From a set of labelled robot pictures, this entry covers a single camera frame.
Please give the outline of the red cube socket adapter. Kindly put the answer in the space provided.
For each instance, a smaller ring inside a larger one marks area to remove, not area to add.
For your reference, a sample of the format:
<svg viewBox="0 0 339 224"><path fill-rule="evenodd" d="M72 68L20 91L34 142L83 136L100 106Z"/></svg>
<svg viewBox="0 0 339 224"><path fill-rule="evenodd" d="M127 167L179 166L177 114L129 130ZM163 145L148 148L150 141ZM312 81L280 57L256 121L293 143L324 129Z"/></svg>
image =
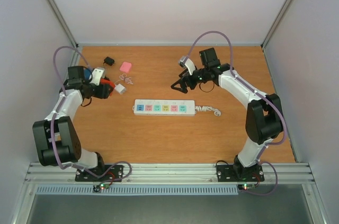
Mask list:
<svg viewBox="0 0 339 224"><path fill-rule="evenodd" d="M112 88L115 88L115 84L113 82L111 82L110 80L101 78L100 83L105 84L105 85L110 85Z"/></svg>

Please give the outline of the black plug adapter with cable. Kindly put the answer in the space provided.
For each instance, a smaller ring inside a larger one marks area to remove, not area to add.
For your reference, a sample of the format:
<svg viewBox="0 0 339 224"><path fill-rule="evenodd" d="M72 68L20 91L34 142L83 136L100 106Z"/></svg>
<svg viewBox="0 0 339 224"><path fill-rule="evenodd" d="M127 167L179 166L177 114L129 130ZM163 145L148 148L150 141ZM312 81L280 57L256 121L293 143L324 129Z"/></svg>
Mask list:
<svg viewBox="0 0 339 224"><path fill-rule="evenodd" d="M104 67L112 67L115 64L115 60L111 57L105 57L103 60Z"/></svg>

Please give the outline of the white charger with pink cable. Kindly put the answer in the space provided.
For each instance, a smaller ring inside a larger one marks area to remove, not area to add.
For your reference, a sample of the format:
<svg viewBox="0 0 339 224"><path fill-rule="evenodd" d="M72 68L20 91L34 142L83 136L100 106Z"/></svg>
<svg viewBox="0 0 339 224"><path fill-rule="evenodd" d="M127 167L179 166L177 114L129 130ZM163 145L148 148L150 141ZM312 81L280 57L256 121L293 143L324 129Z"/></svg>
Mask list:
<svg viewBox="0 0 339 224"><path fill-rule="evenodd" d="M122 95L127 90L124 86L125 84L133 85L132 77L129 77L127 74L121 74L119 79L115 81L114 84L114 90Z"/></svg>

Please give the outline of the pink cube socket adapter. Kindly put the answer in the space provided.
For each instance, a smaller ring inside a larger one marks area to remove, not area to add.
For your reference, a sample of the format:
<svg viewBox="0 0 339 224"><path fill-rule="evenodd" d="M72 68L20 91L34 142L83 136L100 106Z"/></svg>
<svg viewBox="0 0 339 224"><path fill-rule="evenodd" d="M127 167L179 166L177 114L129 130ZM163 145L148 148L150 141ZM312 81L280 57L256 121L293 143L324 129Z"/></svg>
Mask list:
<svg viewBox="0 0 339 224"><path fill-rule="evenodd" d="M129 73L132 68L132 63L124 61L122 65L120 66L119 70L124 72L124 73Z"/></svg>

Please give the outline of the white power strip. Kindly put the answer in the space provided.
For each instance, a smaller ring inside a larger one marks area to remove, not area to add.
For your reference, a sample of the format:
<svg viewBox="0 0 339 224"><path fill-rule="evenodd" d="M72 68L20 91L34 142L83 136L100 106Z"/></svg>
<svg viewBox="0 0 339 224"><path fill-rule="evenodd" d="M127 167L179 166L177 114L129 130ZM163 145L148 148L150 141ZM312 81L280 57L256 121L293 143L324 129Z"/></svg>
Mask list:
<svg viewBox="0 0 339 224"><path fill-rule="evenodd" d="M135 99L134 115L195 116L194 100Z"/></svg>

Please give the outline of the blue cube socket adapter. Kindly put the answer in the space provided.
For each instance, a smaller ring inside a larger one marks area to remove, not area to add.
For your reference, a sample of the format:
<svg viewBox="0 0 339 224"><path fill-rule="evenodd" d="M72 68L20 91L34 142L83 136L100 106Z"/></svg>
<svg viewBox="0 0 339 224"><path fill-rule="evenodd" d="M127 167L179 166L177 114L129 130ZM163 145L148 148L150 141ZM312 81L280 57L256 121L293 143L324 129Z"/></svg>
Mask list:
<svg viewBox="0 0 339 224"><path fill-rule="evenodd" d="M92 70L84 67L84 80L89 83L93 78Z"/></svg>

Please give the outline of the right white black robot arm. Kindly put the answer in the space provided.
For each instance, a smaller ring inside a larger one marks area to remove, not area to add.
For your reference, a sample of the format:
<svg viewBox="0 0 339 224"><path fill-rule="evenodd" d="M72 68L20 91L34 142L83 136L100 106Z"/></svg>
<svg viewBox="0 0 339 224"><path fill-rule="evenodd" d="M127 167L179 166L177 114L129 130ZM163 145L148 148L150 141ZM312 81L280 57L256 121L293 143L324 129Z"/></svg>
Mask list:
<svg viewBox="0 0 339 224"><path fill-rule="evenodd" d="M280 98L252 86L238 74L232 63L222 64L214 48L200 51L199 56L203 65L200 69L188 56L179 60L179 65L184 70L171 88L187 93L201 83L213 82L244 106L247 139L234 159L233 170L238 180L245 180L257 168L263 151L269 145L274 145L273 140L287 130Z"/></svg>

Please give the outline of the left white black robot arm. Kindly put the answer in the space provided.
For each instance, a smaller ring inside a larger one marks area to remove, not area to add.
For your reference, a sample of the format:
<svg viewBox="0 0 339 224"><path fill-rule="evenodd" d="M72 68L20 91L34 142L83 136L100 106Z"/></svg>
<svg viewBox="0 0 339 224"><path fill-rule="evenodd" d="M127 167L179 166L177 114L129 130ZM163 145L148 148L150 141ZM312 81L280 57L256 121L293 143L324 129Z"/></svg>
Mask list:
<svg viewBox="0 0 339 224"><path fill-rule="evenodd" d="M114 88L103 67L68 67L68 78L61 81L59 99L53 110L32 126L42 166L74 167L86 171L95 181L105 178L107 168L102 156L81 146L73 119L78 108L84 106L84 100L107 99Z"/></svg>

